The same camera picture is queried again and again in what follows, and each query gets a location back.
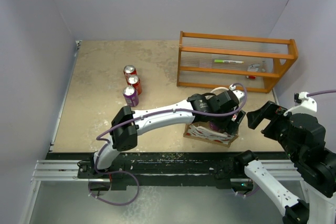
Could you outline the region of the red cola can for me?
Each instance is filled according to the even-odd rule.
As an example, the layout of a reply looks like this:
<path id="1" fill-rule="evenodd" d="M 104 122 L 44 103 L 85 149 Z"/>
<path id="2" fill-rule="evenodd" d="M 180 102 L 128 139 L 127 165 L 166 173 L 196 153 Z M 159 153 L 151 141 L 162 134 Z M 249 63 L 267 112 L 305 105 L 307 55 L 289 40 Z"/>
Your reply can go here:
<path id="1" fill-rule="evenodd" d="M 141 81 L 138 75 L 132 74 L 128 77 L 128 84 L 133 86 L 138 95 L 142 93 L 142 86 L 141 86 Z"/>
<path id="2" fill-rule="evenodd" d="M 130 76 L 130 75 L 137 75 L 137 70 L 136 67 L 133 65 L 126 65 L 123 69 L 124 75 L 125 76 Z"/>

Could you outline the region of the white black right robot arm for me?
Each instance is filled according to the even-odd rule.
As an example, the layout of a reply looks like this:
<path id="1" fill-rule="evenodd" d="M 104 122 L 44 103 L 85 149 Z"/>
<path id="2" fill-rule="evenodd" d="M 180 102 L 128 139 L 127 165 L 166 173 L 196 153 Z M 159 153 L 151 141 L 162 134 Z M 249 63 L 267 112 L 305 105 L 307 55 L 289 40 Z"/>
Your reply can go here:
<path id="1" fill-rule="evenodd" d="M 250 129 L 270 121 L 261 133 L 278 142 L 294 164 L 308 190 L 308 202 L 277 181 L 252 151 L 237 155 L 228 173 L 219 170 L 215 178 L 249 177 L 277 206 L 283 223 L 335 223 L 335 153 L 325 147 L 326 129 L 316 112 L 317 102 L 306 97 L 290 109 L 268 101 L 247 113 Z"/>

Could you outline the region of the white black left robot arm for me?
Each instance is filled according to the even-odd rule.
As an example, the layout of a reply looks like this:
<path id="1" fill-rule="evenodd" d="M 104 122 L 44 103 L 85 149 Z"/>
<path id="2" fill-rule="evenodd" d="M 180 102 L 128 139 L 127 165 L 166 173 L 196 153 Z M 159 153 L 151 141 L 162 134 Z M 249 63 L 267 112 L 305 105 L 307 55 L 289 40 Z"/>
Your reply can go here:
<path id="1" fill-rule="evenodd" d="M 116 157 L 135 148 L 138 136 L 152 130 L 175 124 L 211 123 L 227 136 L 238 132 L 245 116 L 242 107 L 246 93 L 225 90 L 219 94 L 194 94 L 181 102 L 151 110 L 135 110 L 124 106 L 112 120 L 105 145 L 93 155 L 90 173 L 104 177 Z"/>

